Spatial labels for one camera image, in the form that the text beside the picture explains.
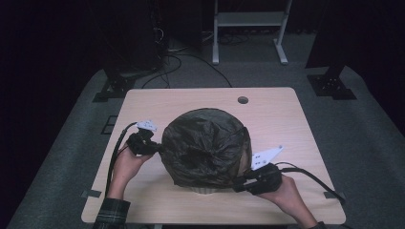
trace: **wooden table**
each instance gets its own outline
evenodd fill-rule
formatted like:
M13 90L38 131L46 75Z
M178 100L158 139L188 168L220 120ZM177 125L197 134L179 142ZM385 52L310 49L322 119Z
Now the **wooden table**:
M238 98L248 98L241 104ZM273 163L285 161L306 169L332 189L301 105L291 88L157 89L131 90L125 97L110 142L92 189L100 198L88 197L82 219L94 222L104 197L108 165L122 130L132 122L151 119L158 126L152 140L160 142L164 128L176 117L199 108L217 108L236 116L248 128L253 153L283 145ZM138 129L129 129L127 136ZM317 220L340 224L346 217L335 198L325 198L324 189L309 177L288 173ZM147 161L125 191L131 201L127 222L154 224L290 224L294 219L248 192L222 190L201 195L173 184L160 156Z

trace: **table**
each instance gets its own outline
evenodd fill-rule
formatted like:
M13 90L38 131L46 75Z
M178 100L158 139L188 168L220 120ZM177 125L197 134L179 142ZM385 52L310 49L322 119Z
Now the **table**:
M246 104L238 102L244 96ZM332 189L295 91L291 88L151 89L131 90L125 97L92 190L100 198L88 197L82 213L85 222L94 222L104 197L108 165L122 130L135 121L151 119L158 130L152 137L160 142L164 128L179 115L199 109L217 108L236 116L248 128L253 153L283 145L273 163L286 161L304 168ZM136 132L129 129L127 135ZM345 222L342 206L325 198L324 189L309 177L288 173L318 220L329 224ZM131 201L127 222L151 224L290 224L294 219L274 204L248 192L221 190L201 195L173 184L156 154L140 169L125 191Z
M252 26L280 26L279 35L273 39L274 47L280 58L282 65L287 65L287 57L284 53L282 41L286 30L289 10L292 0L287 0L284 11L267 12L218 12L218 0L215 0L214 8L214 42L212 45L212 63L220 63L218 46L219 27L252 27Z

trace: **round hole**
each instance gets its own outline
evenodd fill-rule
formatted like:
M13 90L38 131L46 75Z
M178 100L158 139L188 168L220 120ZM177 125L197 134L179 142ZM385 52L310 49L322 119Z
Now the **round hole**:
M249 102L249 99L248 99L247 97L240 96L240 97L238 98L238 102L239 102L240 104L246 104L246 103Z

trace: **white tag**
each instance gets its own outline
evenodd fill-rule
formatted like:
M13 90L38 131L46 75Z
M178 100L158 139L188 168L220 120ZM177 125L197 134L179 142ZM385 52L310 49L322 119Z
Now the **white tag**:
M283 146L279 146L278 148L273 148L253 154L251 169L254 171L262 168L265 165L268 165L272 159L274 159L283 151L283 149Z
M149 130L149 131L157 131L158 128L153 124L152 120L141 121L136 124L138 128Z

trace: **dark background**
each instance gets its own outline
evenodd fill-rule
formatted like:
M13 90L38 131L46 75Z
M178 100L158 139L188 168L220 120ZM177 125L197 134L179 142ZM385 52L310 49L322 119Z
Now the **dark background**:
M222 10L283 6L283 1L252 2L222 0ZM201 3L201 27L209 30L212 16L206 15L212 13L213 1L195 1ZM103 68L99 54L105 40L86 1L0 4L0 227L5 227L84 86ZM295 0L288 31L317 32L308 67L328 66L336 55L343 56L405 133L403 9L395 0Z

